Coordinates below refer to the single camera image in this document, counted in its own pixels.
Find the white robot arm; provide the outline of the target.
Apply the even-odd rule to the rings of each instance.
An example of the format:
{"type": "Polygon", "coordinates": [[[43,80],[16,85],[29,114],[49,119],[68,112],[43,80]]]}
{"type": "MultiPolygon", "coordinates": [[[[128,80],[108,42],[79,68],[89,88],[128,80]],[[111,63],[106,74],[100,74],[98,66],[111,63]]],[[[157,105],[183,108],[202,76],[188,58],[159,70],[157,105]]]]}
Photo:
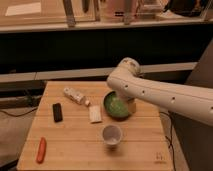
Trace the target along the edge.
{"type": "Polygon", "coordinates": [[[213,89],[140,78],[139,63],[123,58],[109,74],[107,85],[123,101],[141,99],[213,126],[213,89]]]}

